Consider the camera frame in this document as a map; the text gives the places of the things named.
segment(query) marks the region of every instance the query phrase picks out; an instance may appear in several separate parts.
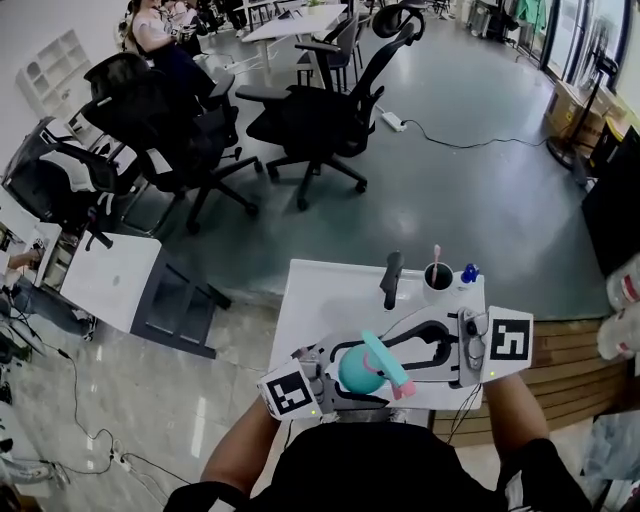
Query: white wall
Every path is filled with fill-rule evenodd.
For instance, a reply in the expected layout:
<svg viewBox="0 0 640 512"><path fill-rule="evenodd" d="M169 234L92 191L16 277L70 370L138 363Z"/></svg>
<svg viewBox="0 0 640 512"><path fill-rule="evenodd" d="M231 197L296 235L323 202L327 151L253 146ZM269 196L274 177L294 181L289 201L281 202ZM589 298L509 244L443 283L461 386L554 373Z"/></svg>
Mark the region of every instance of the white wall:
<svg viewBox="0 0 640 512"><path fill-rule="evenodd" d="M113 30L128 0L4 0L0 2L0 174L38 118L16 85L29 58L73 28L89 60L116 51Z"/></svg>
<svg viewBox="0 0 640 512"><path fill-rule="evenodd" d="M640 12L635 5L632 9L627 55L620 69L616 91L636 116L640 117Z"/></svg>

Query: marble floor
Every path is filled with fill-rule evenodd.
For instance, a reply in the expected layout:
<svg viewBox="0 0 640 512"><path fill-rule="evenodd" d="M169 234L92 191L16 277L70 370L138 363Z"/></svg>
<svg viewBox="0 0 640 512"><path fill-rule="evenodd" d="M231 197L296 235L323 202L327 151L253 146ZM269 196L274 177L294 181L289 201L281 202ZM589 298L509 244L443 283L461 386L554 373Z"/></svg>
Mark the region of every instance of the marble floor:
<svg viewBox="0 0 640 512"><path fill-rule="evenodd" d="M132 452L190 482L198 480L210 453L235 420L257 397L256 380L265 372L277 309L234 304L216 314L212 361L125 335L99 325L91 343L66 335L33 316L31 324L46 343L62 348L78 368L78 420L90 434L107 428ZM50 350L34 354L30 364L12 363L6 374L14 409L39 455L80 471L107 467L110 439L89 440L75 425L71 363ZM410 422L424 424L417 412ZM296 422L292 436L313 422ZM269 484L284 448L280 429L254 492ZM578 475L590 421L553 433L572 474ZM463 467L487 488L494 488L499 461L493 446L458 449ZM14 457L25 454L14 453ZM136 475L117 464L102 475L70 474L60 489L53 482L39 501L55 511L158 511L182 482L143 461L132 459Z"/></svg>

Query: extension cord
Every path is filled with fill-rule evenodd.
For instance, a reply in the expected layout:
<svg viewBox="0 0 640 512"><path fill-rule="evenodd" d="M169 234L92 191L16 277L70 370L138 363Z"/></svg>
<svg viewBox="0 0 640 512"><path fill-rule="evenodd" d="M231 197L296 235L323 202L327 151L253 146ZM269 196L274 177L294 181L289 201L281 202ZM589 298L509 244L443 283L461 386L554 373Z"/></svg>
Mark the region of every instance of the extension cord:
<svg viewBox="0 0 640 512"><path fill-rule="evenodd" d="M403 132L407 129L407 127L402 124L402 120L393 112L385 112L382 114L382 119L384 119L395 132Z"/></svg>

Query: person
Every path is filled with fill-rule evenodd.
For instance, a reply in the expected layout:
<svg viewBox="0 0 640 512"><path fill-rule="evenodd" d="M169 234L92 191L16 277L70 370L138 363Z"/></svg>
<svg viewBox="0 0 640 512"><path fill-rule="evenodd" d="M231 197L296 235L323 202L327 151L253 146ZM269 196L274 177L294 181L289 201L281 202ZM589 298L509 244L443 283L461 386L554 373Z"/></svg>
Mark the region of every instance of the person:
<svg viewBox="0 0 640 512"><path fill-rule="evenodd" d="M244 9L236 11L238 7L242 7L242 0L223 0L224 11L227 13L227 18L236 30L236 37L244 36L244 30L247 26L247 15Z"/></svg>
<svg viewBox="0 0 640 512"><path fill-rule="evenodd" d="M199 27L202 26L198 18L198 12L191 7L191 4L181 0L162 0L162 7L166 9L169 15L169 23L173 29L180 29L182 26L192 24L197 24ZM191 58L202 54L202 47L196 34L192 34L191 37L181 41L179 44Z"/></svg>
<svg viewBox="0 0 640 512"><path fill-rule="evenodd" d="M25 266L38 263L42 249L31 249L24 254L10 256L0 251L0 279L2 296L0 296L0 310L11 312L13 306L23 315L36 314L63 331L76 336L82 336L85 341L91 341L95 331L96 320L93 317L78 318L73 308L62 299L36 288L18 270Z"/></svg>
<svg viewBox="0 0 640 512"><path fill-rule="evenodd" d="M250 499L279 427L258 398L215 448L201 481L175 490L164 510L590 511L520 376L484 391L502 462L496 491L471 478L453 447L426 428L338 422L298 435L271 485Z"/></svg>
<svg viewBox="0 0 640 512"><path fill-rule="evenodd" d="M201 104L205 104L215 84L184 48L176 44L176 37L165 31L159 5L160 0L133 0L133 20L128 37L142 50L141 53L153 59L157 69L174 80L182 93L196 96Z"/></svg>

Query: wooden panel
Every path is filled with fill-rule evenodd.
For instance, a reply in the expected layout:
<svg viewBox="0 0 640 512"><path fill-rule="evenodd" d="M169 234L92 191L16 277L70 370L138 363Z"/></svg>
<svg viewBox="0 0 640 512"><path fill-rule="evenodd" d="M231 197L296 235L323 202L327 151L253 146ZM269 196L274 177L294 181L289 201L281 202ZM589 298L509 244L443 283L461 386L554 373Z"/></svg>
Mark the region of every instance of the wooden panel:
<svg viewBox="0 0 640 512"><path fill-rule="evenodd" d="M542 366L555 366L557 364L575 363L577 361L586 361L587 359L595 359L599 357L598 347L591 345L590 347L567 348L563 350L540 350L536 345L533 346L532 366L539 368Z"/></svg>
<svg viewBox="0 0 640 512"><path fill-rule="evenodd" d="M604 361L597 350L602 320L535 322L532 368L524 381L555 430L611 407L626 385L626 363ZM447 440L455 411L436 413L434 432ZM485 403L469 411L453 437L453 446L493 443Z"/></svg>
<svg viewBox="0 0 640 512"><path fill-rule="evenodd" d="M534 336L566 336L568 334L582 334L596 332L602 320L576 320L573 322L535 322Z"/></svg>
<svg viewBox="0 0 640 512"><path fill-rule="evenodd" d="M554 418L559 418L560 416L566 416L582 409L589 408L595 404L618 395L622 389L622 385L619 385L616 388L605 389L604 391L596 393L592 396L581 398L579 400L573 400L572 402L547 407L544 409L544 415L547 420L551 420ZM452 420L439 420L434 423L433 432L435 434L446 435L451 432L452 427ZM484 432L486 430L491 430L491 422L489 421L488 417L469 419L469 417L467 416L467 418L458 427L457 432L459 432L460 434L464 434L469 432Z"/></svg>
<svg viewBox="0 0 640 512"><path fill-rule="evenodd" d="M559 428L573 425L574 423L578 423L579 421L585 420L587 418L591 418L592 416L605 412L614 404L614 402L615 397L612 397L600 403L587 407L586 409L575 411L559 418L554 418L549 421L549 428L551 430L557 430ZM439 435L438 437L446 442L449 438L449 435L443 434ZM491 432L474 432L471 434L458 434L456 432L456 434L453 436L453 439L451 440L451 446L456 447L475 446L478 444L493 444L493 437L491 436Z"/></svg>
<svg viewBox="0 0 640 512"><path fill-rule="evenodd" d="M596 332L587 332L583 334L569 334L567 336L536 336L533 338L533 346L540 350L563 350L565 348L588 347L597 343L597 334Z"/></svg>
<svg viewBox="0 0 640 512"><path fill-rule="evenodd" d="M534 395L540 396L549 393L557 393L558 391L575 388L577 386L584 386L585 384L591 384L592 382L607 379L614 375L626 375L626 373L627 364L619 363L602 370L585 373L583 375L576 375L575 377L569 377L567 379L550 380L548 382L530 384L529 389Z"/></svg>
<svg viewBox="0 0 640 512"><path fill-rule="evenodd" d="M598 380L584 386L574 387L558 393L550 393L537 397L540 407L547 408L555 405L566 404L574 400L587 398L597 395L600 392L608 389L615 389L621 391L625 384L625 375L618 374L608 379ZM482 407L474 411L469 411L465 416L465 421L471 418L485 418L489 416L489 407L486 403L482 404ZM452 420L456 417L456 411L438 411L436 413L436 421L438 420Z"/></svg>
<svg viewBox="0 0 640 512"><path fill-rule="evenodd" d="M595 372L612 366L616 363L604 359L588 359L577 363L559 364L557 366L545 366L543 368L529 368L522 372L522 378L527 384L537 384L550 380L566 379Z"/></svg>

